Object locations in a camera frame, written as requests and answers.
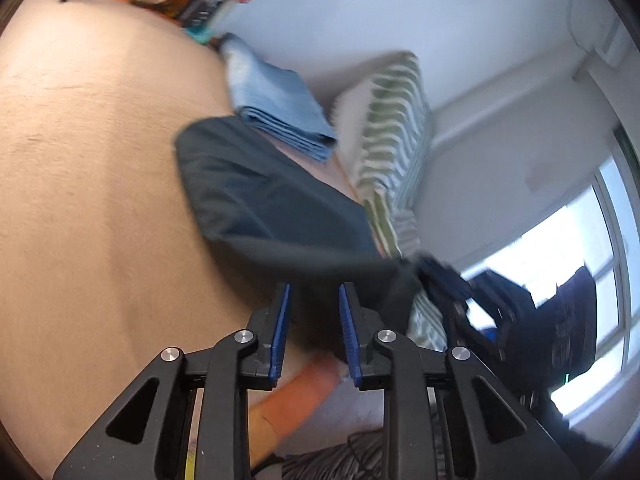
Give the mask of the dark green pants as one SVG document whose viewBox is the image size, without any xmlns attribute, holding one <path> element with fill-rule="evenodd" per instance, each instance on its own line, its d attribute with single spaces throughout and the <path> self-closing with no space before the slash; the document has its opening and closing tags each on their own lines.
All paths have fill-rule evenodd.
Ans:
<svg viewBox="0 0 640 480">
<path fill-rule="evenodd" d="M 412 263 L 384 257 L 366 211 L 234 116 L 199 120 L 175 140 L 186 198 L 218 262 L 272 295 L 292 287 L 299 333 L 342 358 L 338 289 L 355 286 L 383 325 L 408 330 L 421 284 Z"/>
</svg>

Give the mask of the teal cloth piece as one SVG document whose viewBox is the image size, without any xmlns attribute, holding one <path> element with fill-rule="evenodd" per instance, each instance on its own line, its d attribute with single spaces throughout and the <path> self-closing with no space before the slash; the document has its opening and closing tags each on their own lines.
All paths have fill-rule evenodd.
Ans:
<svg viewBox="0 0 640 480">
<path fill-rule="evenodd" d="M 198 27 L 187 27 L 183 31 L 198 44 L 216 48 L 220 43 L 220 38 L 211 30 Z"/>
</svg>

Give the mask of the folded blue jeans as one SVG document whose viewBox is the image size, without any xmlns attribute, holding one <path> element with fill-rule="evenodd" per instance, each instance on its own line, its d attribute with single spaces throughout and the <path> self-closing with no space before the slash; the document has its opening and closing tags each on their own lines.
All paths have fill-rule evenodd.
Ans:
<svg viewBox="0 0 640 480">
<path fill-rule="evenodd" d="M 267 63 L 231 34 L 222 38 L 219 53 L 233 110 L 243 122 L 318 162 L 331 157 L 336 134 L 298 73 Z"/>
</svg>

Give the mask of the beige blanket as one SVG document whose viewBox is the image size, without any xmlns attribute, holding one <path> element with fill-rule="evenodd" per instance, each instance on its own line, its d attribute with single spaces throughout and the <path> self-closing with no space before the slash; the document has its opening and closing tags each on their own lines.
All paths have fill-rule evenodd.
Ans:
<svg viewBox="0 0 640 480">
<path fill-rule="evenodd" d="M 163 348 L 265 295 L 213 257 L 174 141 L 231 112 L 224 64 L 117 0 L 24 0 L 1 37 L 1 420 L 50 478 Z"/>
</svg>

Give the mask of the window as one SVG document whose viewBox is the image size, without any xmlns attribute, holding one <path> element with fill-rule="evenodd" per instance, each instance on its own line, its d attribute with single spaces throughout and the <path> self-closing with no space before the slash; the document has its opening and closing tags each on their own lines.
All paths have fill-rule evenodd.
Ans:
<svg viewBox="0 0 640 480">
<path fill-rule="evenodd" d="M 564 205 L 464 278 L 497 273 L 524 292 L 527 316 L 553 315 L 562 341 L 551 399 L 582 419 L 639 370 L 639 157 L 624 127 Z"/>
</svg>

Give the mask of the green patterned white pillow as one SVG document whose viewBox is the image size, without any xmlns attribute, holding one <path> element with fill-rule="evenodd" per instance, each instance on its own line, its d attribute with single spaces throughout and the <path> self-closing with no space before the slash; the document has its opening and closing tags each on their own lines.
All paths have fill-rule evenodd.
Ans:
<svg viewBox="0 0 640 480">
<path fill-rule="evenodd" d="M 390 257 L 416 257 L 420 237 L 413 206 L 435 132 L 416 55 L 401 52 L 343 91 L 331 124 L 337 158 L 378 246 Z"/>
</svg>

